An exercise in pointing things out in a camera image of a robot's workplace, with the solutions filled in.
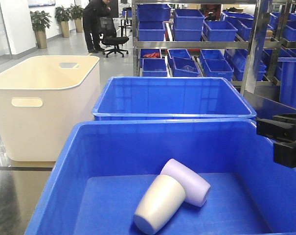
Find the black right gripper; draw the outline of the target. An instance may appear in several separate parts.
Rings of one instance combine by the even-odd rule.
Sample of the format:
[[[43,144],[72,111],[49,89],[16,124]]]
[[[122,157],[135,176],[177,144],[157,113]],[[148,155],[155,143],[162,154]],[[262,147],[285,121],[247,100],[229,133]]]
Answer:
[[[296,167],[296,114],[279,114],[272,119],[258,118],[256,133],[274,140],[273,161]]]

